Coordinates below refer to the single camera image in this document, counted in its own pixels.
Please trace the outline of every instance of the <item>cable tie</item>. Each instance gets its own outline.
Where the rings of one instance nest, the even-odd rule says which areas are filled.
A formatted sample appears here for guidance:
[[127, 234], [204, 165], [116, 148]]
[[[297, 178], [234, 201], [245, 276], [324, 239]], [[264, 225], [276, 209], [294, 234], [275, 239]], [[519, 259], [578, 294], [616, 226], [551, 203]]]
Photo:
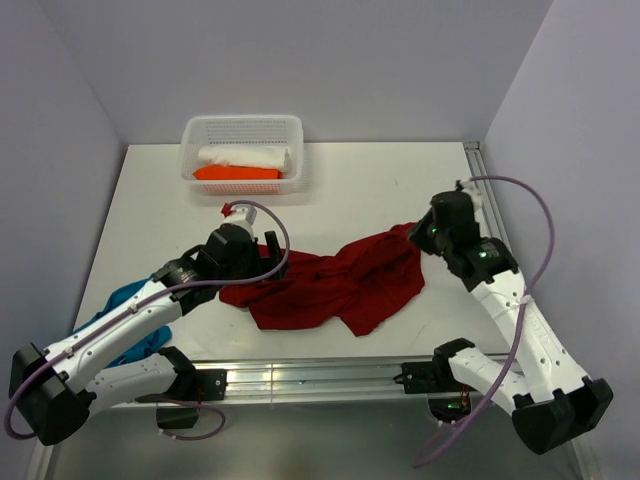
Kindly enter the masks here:
[[520, 308], [521, 305], [526, 305], [528, 303], [531, 303], [531, 301], [533, 300], [533, 298], [531, 297], [531, 295], [523, 295], [522, 297], [520, 297], [520, 299], [514, 301], [511, 304], [511, 309], [517, 309]]

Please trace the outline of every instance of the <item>white towel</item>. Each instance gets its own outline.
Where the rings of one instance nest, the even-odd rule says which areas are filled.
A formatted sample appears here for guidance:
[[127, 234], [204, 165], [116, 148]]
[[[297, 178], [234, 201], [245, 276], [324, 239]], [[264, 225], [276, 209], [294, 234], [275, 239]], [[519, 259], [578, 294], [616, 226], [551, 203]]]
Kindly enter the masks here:
[[198, 160], [211, 165], [275, 168], [289, 170], [289, 151], [279, 146], [207, 145], [198, 151]]

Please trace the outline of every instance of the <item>orange cloth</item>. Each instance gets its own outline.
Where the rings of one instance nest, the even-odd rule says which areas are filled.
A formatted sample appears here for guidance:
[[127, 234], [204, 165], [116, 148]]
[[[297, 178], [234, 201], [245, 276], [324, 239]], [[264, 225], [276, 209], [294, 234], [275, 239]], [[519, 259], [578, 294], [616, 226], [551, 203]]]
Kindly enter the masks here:
[[198, 180], [276, 180], [280, 172], [274, 168], [207, 165], [193, 172], [193, 176]]

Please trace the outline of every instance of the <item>plastic basket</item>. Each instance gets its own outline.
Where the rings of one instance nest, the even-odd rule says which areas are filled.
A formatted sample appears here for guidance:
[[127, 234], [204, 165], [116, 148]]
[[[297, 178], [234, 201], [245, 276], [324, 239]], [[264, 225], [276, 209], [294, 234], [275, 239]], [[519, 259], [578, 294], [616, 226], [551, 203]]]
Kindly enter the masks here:
[[[198, 160], [200, 147], [221, 144], [285, 146], [291, 167], [285, 178], [278, 180], [197, 180], [193, 172], [206, 165]], [[303, 144], [302, 123], [291, 115], [194, 117], [187, 123], [180, 144], [180, 178], [205, 195], [291, 193], [302, 176]]]

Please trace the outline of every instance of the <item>red clip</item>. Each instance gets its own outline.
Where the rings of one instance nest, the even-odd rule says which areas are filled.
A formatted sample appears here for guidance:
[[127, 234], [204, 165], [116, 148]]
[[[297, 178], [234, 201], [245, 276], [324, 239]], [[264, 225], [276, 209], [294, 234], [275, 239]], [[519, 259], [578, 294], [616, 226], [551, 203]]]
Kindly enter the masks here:
[[222, 215], [224, 215], [224, 218], [227, 218], [229, 215], [231, 215], [231, 205], [229, 205], [228, 203], [225, 203], [222, 206], [222, 210], [220, 210], [222, 212]]

